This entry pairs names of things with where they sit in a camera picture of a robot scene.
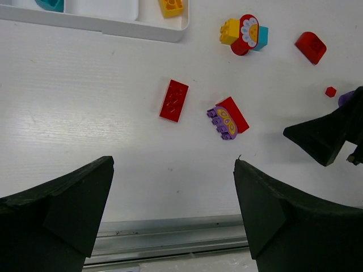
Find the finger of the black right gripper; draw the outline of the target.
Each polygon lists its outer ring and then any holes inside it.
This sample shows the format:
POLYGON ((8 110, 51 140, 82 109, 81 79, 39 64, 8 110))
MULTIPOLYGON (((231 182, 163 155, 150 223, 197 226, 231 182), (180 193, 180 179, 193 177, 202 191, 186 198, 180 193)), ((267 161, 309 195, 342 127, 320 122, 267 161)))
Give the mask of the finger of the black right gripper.
POLYGON ((332 113, 286 127, 283 135, 300 146, 322 166, 332 164, 345 142, 357 147, 347 158, 362 163, 362 87, 332 113))

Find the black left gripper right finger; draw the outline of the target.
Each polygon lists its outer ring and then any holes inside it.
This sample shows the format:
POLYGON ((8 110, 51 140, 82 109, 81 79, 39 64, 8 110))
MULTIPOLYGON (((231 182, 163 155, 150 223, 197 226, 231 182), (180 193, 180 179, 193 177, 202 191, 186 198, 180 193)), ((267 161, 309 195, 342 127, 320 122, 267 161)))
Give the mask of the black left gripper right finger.
POLYGON ((243 160, 234 181, 259 271, 361 271, 362 210, 285 184, 243 160))

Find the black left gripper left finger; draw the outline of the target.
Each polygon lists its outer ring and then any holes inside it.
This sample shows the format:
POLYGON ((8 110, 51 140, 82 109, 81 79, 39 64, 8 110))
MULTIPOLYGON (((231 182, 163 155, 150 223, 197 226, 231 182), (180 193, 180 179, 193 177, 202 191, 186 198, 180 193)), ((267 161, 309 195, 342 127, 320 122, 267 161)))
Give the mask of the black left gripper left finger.
POLYGON ((82 271, 91 256, 114 174, 102 156, 1 198, 1 271, 82 271))

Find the red sloped lego brick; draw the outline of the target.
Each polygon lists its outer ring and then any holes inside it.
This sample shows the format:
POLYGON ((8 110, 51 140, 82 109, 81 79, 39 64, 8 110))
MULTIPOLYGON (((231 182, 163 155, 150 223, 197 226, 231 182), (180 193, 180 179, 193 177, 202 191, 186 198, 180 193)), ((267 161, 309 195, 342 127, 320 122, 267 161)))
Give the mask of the red sloped lego brick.
POLYGON ((317 65, 327 51, 324 42, 313 32, 301 34, 295 46, 313 65, 317 65))

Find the red and purple lego stack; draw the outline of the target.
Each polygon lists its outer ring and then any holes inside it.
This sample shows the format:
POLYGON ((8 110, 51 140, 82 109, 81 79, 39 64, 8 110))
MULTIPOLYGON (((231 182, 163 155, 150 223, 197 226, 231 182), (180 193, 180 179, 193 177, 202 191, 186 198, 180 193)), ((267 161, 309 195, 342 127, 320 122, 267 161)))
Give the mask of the red and purple lego stack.
POLYGON ((233 98, 230 96, 206 111, 211 123, 223 140, 233 140, 250 128, 233 98))

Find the teal round printed lego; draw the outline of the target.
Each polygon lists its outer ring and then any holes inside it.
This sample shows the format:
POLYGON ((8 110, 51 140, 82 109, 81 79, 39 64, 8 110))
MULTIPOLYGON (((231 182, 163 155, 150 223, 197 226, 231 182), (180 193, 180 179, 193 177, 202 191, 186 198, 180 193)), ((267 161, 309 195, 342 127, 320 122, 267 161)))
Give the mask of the teal round printed lego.
POLYGON ((35 0, 36 4, 46 11, 63 12, 64 0, 35 0))

